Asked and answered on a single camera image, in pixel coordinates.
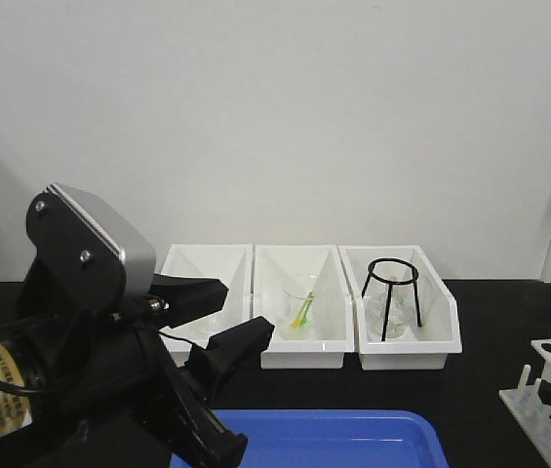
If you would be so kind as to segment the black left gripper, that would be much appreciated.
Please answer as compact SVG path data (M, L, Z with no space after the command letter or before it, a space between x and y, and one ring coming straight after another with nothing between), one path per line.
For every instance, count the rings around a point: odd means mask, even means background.
M275 326L259 316L212 335L177 365L161 338L220 311L228 287L217 278L155 274L149 292L123 297L95 315L68 301L27 296L18 311L49 325L25 340L38 395L34 422L18 442L25 460L74 441L96 424L121 414L135 421L193 467L236 467L248 440L211 410L223 382L270 345Z

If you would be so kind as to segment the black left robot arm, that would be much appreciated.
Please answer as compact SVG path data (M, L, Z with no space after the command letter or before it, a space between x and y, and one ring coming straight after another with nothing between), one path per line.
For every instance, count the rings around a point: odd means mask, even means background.
M192 467L238 466L247 437L211 404L268 347L273 325L257 317L219 332L193 345L183 365L164 344L164 327L218 311L226 295L206 278L135 292L106 279L28 278L17 319L0 327L0 462L29 460L129 416Z

